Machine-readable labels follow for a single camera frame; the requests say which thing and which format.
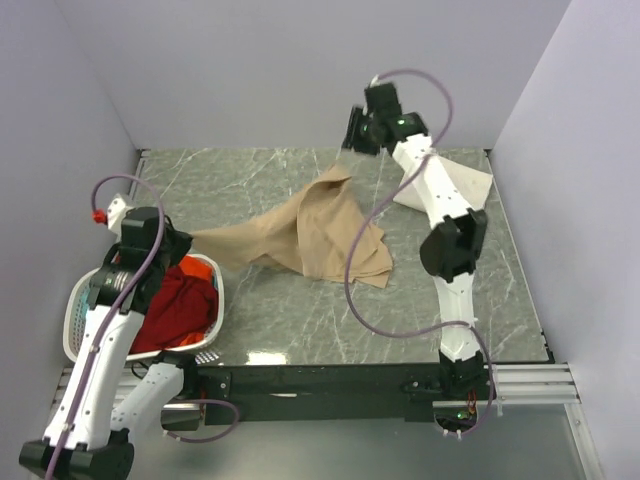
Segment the beige t shirt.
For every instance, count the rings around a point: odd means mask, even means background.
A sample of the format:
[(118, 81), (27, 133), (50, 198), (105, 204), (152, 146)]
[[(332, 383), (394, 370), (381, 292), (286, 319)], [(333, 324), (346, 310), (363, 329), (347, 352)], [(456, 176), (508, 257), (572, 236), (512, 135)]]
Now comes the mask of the beige t shirt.
[(260, 265), (341, 283), (363, 223), (350, 173), (333, 165), (262, 215), (241, 224), (194, 231), (192, 246), (232, 271)]

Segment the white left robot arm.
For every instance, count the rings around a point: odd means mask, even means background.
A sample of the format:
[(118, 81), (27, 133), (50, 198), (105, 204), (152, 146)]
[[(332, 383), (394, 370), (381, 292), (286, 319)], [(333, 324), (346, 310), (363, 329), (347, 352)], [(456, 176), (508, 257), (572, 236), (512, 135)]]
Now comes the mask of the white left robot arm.
[(162, 351), (133, 391), (114, 402), (151, 300), (190, 246), (190, 236), (176, 231), (161, 208), (125, 213), (119, 242), (90, 279), (84, 338), (63, 399), (43, 437), (23, 444), (22, 467), (41, 479), (125, 479), (135, 435), (159, 420), (171, 400), (197, 395), (194, 356)]

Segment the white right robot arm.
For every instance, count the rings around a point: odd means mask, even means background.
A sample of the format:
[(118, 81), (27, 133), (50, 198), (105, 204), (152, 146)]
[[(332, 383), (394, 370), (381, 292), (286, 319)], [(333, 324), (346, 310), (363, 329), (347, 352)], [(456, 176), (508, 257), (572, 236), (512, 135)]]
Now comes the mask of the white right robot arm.
[(373, 80), (364, 96), (365, 104), (352, 108), (342, 147), (371, 156), (386, 149), (407, 175), (401, 187), (413, 188), (425, 209), (430, 232), (419, 255), (436, 285), (443, 325), (441, 361), (454, 364), (439, 374), (439, 387), (447, 397), (460, 399), (474, 386), (466, 366), (482, 359), (479, 340), (471, 331), (476, 322), (472, 284), (487, 215), (473, 208), (454, 185), (426, 124), (419, 114), (402, 110), (393, 83)]

